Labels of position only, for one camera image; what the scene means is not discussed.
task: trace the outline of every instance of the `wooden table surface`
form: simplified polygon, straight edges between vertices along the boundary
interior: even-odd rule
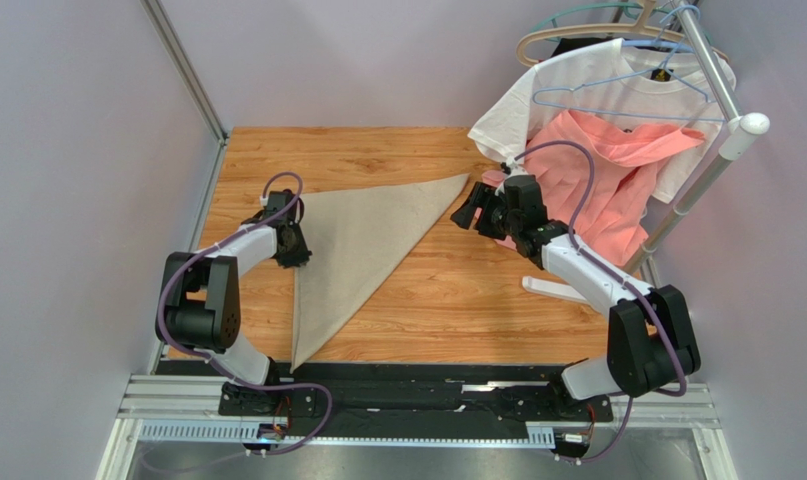
[[[459,128],[237,128],[202,237],[210,245],[260,207],[275,173],[305,192],[399,185],[470,173],[438,223],[312,360],[568,363],[603,354],[606,321],[588,306],[537,296],[524,275],[554,279],[516,252],[450,221],[480,174],[496,165]],[[291,179],[277,189],[295,186]],[[240,281],[242,332],[289,359],[293,271],[266,261]]]

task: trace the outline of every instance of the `cable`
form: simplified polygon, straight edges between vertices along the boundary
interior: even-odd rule
[[[290,431],[291,424],[293,423],[293,417],[291,417],[291,414],[293,413],[293,407],[291,405],[290,397],[285,397],[285,400],[288,402],[288,427],[287,430],[285,431],[285,433],[287,433],[288,431]]]
[[[589,428],[581,433],[588,435],[587,441],[592,443],[592,435],[595,433],[595,409],[588,403],[586,404],[586,409],[589,411]]]
[[[296,179],[296,181],[297,181],[297,191],[294,194],[294,197],[287,203],[287,205],[285,205],[285,208],[279,210],[278,212],[274,213],[270,217],[259,221],[258,223],[250,224],[250,225],[241,225],[241,228],[237,232],[232,233],[231,235],[226,237],[224,240],[222,240],[220,242],[217,242],[214,245],[212,245],[212,246],[210,246],[208,248],[205,248],[205,249],[199,251],[198,253],[196,253],[195,255],[193,255],[193,257],[191,257],[190,260],[188,260],[186,263],[181,265],[178,268],[178,270],[176,270],[175,273],[173,273],[172,276],[169,278],[169,280],[166,282],[166,285],[164,285],[163,291],[160,294],[160,299],[158,300],[158,306],[157,306],[157,326],[158,326],[158,330],[160,330],[160,333],[163,336],[164,341],[166,341],[166,343],[169,344],[169,346],[171,346],[172,348],[178,350],[181,353],[184,353],[186,355],[191,355],[191,356],[204,358],[205,361],[210,363],[211,366],[217,372],[219,372],[222,376],[228,378],[232,382],[237,383],[237,384],[239,384],[241,386],[244,386],[244,387],[247,387],[247,388],[251,388],[253,390],[261,391],[261,392],[280,392],[280,391],[283,391],[283,390],[316,389],[316,390],[320,390],[321,392],[323,392],[324,395],[326,395],[326,400],[327,400],[326,401],[326,411],[324,412],[323,418],[321,419],[320,423],[311,432],[309,432],[308,435],[306,435],[305,437],[303,437],[299,441],[295,442],[294,444],[289,445],[289,446],[284,447],[284,448],[277,449],[277,450],[271,450],[269,452],[266,452],[265,453],[266,455],[282,455],[282,454],[285,454],[285,453],[288,453],[288,452],[292,452],[292,451],[302,447],[307,442],[309,442],[312,438],[314,438],[320,432],[320,430],[323,429],[323,427],[326,425],[326,422],[329,420],[329,416],[332,413],[332,392],[330,392],[328,388],[324,387],[323,385],[317,384],[317,383],[294,383],[294,384],[290,384],[290,385],[266,386],[266,385],[258,385],[258,384],[249,383],[249,382],[247,382],[247,381],[245,381],[245,380],[243,380],[241,378],[235,377],[231,372],[229,372],[228,370],[223,368],[216,361],[216,359],[212,355],[210,355],[209,353],[207,353],[207,352],[198,352],[196,350],[191,350],[189,348],[186,348],[185,346],[183,346],[183,345],[179,344],[178,342],[176,342],[174,338],[172,338],[172,335],[170,335],[169,330],[166,328],[166,299],[172,293],[172,290],[175,288],[176,283],[178,283],[178,279],[181,278],[181,276],[185,272],[190,270],[191,267],[196,262],[198,262],[202,258],[206,257],[207,255],[221,249],[222,247],[225,247],[225,246],[229,245],[230,243],[232,243],[233,241],[235,241],[238,238],[242,237],[243,235],[246,235],[249,232],[255,231],[255,230],[257,230],[257,229],[259,229],[261,227],[264,227],[264,226],[268,225],[273,220],[276,220],[276,219],[280,218],[281,216],[285,215],[290,209],[294,208],[294,206],[296,206],[298,204],[298,202],[301,202],[300,195],[302,195],[302,187],[303,187],[302,178],[299,175],[297,175],[296,173],[293,173],[293,172],[282,172],[282,173],[278,173],[278,174],[274,175],[273,177],[271,177],[270,180],[267,181],[267,184],[264,186],[264,192],[263,192],[264,197],[267,196],[267,193],[269,192],[269,189],[270,189],[270,185],[272,185],[272,183],[274,181],[276,181],[277,179],[279,179],[281,177],[285,177],[285,176],[292,177],[292,178]],[[194,471],[194,470],[198,470],[198,469],[202,469],[202,468],[207,468],[207,467],[209,467],[211,465],[219,464],[219,463],[224,462],[226,460],[231,460],[233,458],[238,458],[240,456],[243,456],[244,454],[245,453],[233,454],[233,455],[229,455],[227,457],[222,457],[220,459],[214,460],[213,462],[210,462],[210,463],[205,464],[205,465],[200,465],[200,466],[197,466],[197,467],[192,467],[190,469],[180,469],[180,470],[158,469],[156,467],[151,467],[151,465],[149,465],[145,461],[145,459],[141,459],[141,464],[144,467],[146,467],[149,470],[152,470],[153,472],[156,472],[156,473],[178,474],[178,473],[186,473],[186,472],[190,472],[190,471]]]
[[[284,430],[282,430],[282,428],[281,428],[281,427],[279,427],[278,425],[276,425],[276,418],[278,418],[278,417],[279,417],[279,413],[282,411],[282,406],[285,404],[285,399],[286,399],[286,398],[288,398],[288,397],[286,397],[286,396],[284,396],[284,395],[283,395],[283,396],[282,396],[282,398],[281,398],[281,399],[279,399],[279,405],[278,405],[278,406],[276,406],[276,411],[275,411],[275,413],[273,413],[273,431],[274,431],[274,432],[276,432],[276,433],[278,433],[279,435],[283,435],[283,434],[284,434]]]
[[[303,203],[302,199],[299,199],[299,220],[296,221],[297,225],[302,223],[302,217],[305,216],[305,203]]]
[[[660,336],[661,341],[663,342],[663,347],[666,349],[666,353],[669,356],[669,359],[672,361],[672,366],[675,368],[675,376],[678,378],[678,390],[671,391],[671,390],[664,390],[662,388],[657,389],[658,393],[669,395],[673,397],[680,397],[687,393],[687,379],[684,376],[684,368],[681,367],[681,362],[678,361],[678,356],[675,353],[675,348],[672,346],[672,342],[669,340],[669,336],[666,334],[666,330],[663,328],[663,324],[660,322],[660,318],[657,316],[657,312],[654,311],[654,308],[651,306],[649,301],[643,296],[642,292],[635,287],[631,282],[625,282],[619,272],[610,268],[606,263],[602,262],[598,258],[596,258],[591,253],[587,252],[586,250],[580,247],[577,238],[575,238],[575,221],[578,219],[578,215],[580,215],[581,210],[583,210],[584,205],[586,204],[587,199],[589,198],[590,192],[592,192],[592,184],[595,180],[595,160],[592,158],[592,154],[584,148],[583,145],[573,142],[571,140],[552,140],[550,142],[540,143],[539,145],[533,146],[528,148],[527,150],[521,152],[515,157],[515,160],[521,160],[522,158],[530,155],[531,153],[540,150],[546,147],[552,147],[555,145],[566,145],[569,147],[576,148],[583,153],[586,157],[587,162],[589,162],[589,180],[586,183],[586,189],[583,192],[583,196],[581,197],[580,202],[578,202],[578,206],[575,207],[575,211],[572,213],[572,218],[569,220],[569,241],[572,243],[572,246],[577,250],[577,252],[583,255],[587,260],[592,262],[593,265],[597,266],[601,271],[606,273],[608,276],[613,278],[615,281],[622,283],[623,286],[631,292],[632,295],[637,297],[640,304],[643,306],[643,309],[648,314],[649,318],[651,319],[652,323],[654,324],[655,328],[657,329],[657,333]],[[628,418],[631,416],[631,407],[634,404],[634,399],[628,399],[628,405],[625,410],[625,416],[622,419],[622,425],[619,427],[619,431],[616,433],[616,436],[613,438],[613,441],[610,442],[610,445],[607,446],[601,452],[593,455],[592,457],[585,458],[583,460],[576,459],[575,462],[580,460],[582,463],[589,463],[595,462],[604,458],[616,443],[622,438],[622,435],[625,433],[625,427],[628,425]]]

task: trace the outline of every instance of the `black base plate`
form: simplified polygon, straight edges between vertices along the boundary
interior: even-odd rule
[[[290,364],[280,362],[284,383]],[[322,435],[418,439],[523,439],[526,421],[613,420],[606,397],[595,397],[569,412],[556,412],[545,386],[522,385],[488,392],[463,392],[464,384],[545,382],[560,366],[466,364],[309,363],[293,382],[314,382],[332,391],[334,407]],[[216,375],[201,361],[162,361],[157,375]],[[310,432],[323,416],[326,398],[313,389],[286,394],[292,405],[292,435]],[[222,401],[221,415],[245,415],[245,405]]]

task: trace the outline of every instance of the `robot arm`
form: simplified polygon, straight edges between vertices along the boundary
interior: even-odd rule
[[[570,365],[552,378],[551,386],[558,401],[572,405],[619,391],[638,397],[676,379],[675,368],[659,335],[648,333],[650,319],[637,297],[625,288],[626,283],[636,287],[654,307],[685,374],[698,370],[701,360],[681,292],[672,286],[655,289],[622,272],[575,235],[580,248],[619,272],[619,280],[605,273],[579,253],[565,223],[548,219],[536,179],[518,174],[518,170],[511,173],[498,188],[478,182],[451,220],[468,229],[479,209],[475,229],[480,235],[495,239],[512,237],[519,254],[566,280],[593,309],[608,318],[607,354]]]
[[[272,192],[265,208],[242,222],[241,228],[272,216],[285,208],[292,198],[289,191]],[[238,279],[269,258],[276,259],[283,268],[308,262],[311,252],[296,215],[295,209],[291,210],[271,224],[249,231],[193,264],[180,277],[166,302],[166,326],[178,343],[207,352],[232,375],[249,383],[263,385],[266,382],[270,359],[240,333]],[[163,271],[163,285],[194,255],[193,252],[169,255]],[[188,295],[200,291],[205,292],[204,299],[198,298],[199,295]],[[155,331],[163,340],[157,327]]]

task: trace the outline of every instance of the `towel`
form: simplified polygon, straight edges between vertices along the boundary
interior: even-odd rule
[[[329,341],[450,207],[468,174],[302,196],[311,260],[296,269],[291,372]]]

